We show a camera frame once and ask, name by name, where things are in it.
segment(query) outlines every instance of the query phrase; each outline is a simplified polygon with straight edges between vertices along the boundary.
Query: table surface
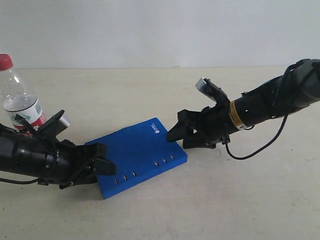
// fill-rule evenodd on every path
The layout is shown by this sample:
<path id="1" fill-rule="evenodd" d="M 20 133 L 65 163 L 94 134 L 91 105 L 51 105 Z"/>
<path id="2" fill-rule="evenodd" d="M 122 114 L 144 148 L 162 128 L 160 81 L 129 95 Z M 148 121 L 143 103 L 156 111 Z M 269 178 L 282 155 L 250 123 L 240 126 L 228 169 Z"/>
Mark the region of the table surface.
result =
<path id="1" fill-rule="evenodd" d="M 47 117 L 66 111 L 71 125 L 58 138 L 83 144 L 153 117 L 170 129 L 178 111 L 213 106 L 195 88 L 201 77 L 233 100 L 285 68 L 25 69 L 21 74 L 33 84 Z M 319 109 L 314 104 L 291 115 L 278 140 L 253 158 L 234 160 L 220 144 L 214 150 L 187 149 L 187 163 L 106 200 L 97 184 L 59 190 L 0 183 L 0 239 L 318 240 Z M 0 122 L 10 126 L 4 111 Z M 233 134 L 231 151 L 253 152 L 280 123 L 269 120 Z"/>

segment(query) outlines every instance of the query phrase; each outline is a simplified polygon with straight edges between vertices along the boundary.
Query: water bottle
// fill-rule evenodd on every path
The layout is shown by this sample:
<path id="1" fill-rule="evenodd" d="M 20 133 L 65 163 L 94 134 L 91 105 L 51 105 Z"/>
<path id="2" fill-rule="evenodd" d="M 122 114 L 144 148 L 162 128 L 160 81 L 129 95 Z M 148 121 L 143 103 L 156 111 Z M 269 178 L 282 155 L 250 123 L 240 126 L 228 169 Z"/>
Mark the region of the water bottle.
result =
<path id="1" fill-rule="evenodd" d="M 8 54 L 0 54 L 0 99 L 14 128 L 30 135 L 17 122 L 19 116 L 27 120 L 35 130 L 46 122 L 46 116 L 33 87 L 14 68 Z"/>

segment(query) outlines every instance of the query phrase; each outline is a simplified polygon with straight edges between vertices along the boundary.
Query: red bottle cap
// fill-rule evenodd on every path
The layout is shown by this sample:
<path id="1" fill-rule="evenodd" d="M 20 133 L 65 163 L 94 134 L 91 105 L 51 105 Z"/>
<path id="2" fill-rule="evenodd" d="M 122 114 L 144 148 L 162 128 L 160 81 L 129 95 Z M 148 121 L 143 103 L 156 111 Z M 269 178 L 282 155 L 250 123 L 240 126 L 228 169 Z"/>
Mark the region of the red bottle cap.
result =
<path id="1" fill-rule="evenodd" d="M 0 71 L 5 71 L 14 66 L 8 54 L 0 54 Z"/>

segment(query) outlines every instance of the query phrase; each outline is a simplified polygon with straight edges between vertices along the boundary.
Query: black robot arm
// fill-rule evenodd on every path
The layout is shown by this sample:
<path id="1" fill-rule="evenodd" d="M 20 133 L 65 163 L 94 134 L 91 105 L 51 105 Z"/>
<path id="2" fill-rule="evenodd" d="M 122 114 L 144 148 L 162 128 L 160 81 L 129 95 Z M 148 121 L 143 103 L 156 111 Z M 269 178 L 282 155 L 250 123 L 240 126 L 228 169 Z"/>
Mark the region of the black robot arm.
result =
<path id="1" fill-rule="evenodd" d="M 233 101 L 209 79 L 201 78 L 196 88 L 215 101 L 216 105 L 202 111 L 184 109 L 178 112 L 178 122 L 168 132 L 167 141 L 183 140 L 185 149 L 214 149 L 217 143 L 222 143 L 235 159 L 252 157 L 278 138 L 288 115 L 320 100 L 319 69 L 319 59 L 302 59 L 289 66 L 283 75 L 252 91 L 242 93 L 240 98 Z M 275 118 L 283 118 L 283 121 L 278 133 L 269 143 L 245 157 L 235 157 L 230 153 L 228 143 L 231 134 Z"/>
<path id="2" fill-rule="evenodd" d="M 31 136 L 0 124 L 0 171 L 32 176 L 30 181 L 0 178 L 11 184 L 56 184 L 60 189 L 93 184 L 97 175 L 114 175 L 116 166 L 106 159 L 107 146 L 100 143 L 75 145 L 69 140 L 59 141 L 56 136 L 70 122 L 59 111 L 38 130 L 21 116 L 15 117 Z"/>

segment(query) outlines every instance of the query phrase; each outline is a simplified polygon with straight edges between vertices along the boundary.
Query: white wall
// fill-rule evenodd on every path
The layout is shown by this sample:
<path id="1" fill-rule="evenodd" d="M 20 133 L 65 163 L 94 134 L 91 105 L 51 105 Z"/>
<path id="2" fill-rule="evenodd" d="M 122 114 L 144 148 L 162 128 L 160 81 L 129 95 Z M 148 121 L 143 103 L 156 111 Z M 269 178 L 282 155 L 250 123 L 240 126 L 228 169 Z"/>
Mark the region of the white wall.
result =
<path id="1" fill-rule="evenodd" d="M 288 65 L 320 58 L 319 0 L 0 0 L 19 68 Z"/>

